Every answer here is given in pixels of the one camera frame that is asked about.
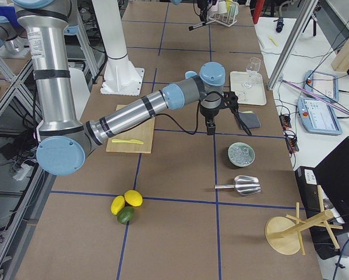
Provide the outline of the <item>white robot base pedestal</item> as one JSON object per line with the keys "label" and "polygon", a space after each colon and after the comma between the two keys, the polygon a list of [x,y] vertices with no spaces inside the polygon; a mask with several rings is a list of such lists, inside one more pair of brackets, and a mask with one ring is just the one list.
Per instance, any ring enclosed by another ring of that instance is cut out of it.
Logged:
{"label": "white robot base pedestal", "polygon": [[144,69],[134,67],[128,57],[118,2],[94,0],[92,3],[107,56],[101,93],[140,95]]}

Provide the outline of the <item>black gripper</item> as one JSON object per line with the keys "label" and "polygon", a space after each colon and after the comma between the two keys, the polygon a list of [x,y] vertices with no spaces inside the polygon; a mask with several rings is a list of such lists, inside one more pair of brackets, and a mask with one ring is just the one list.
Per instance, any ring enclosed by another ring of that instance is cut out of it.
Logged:
{"label": "black gripper", "polygon": [[215,134],[214,117],[218,114],[221,105],[221,97],[217,93],[211,93],[200,102],[200,112],[206,119],[207,135]]}
{"label": "black gripper", "polygon": [[199,18],[201,21],[207,20],[207,10],[211,4],[210,0],[196,0],[197,7],[200,10]]}

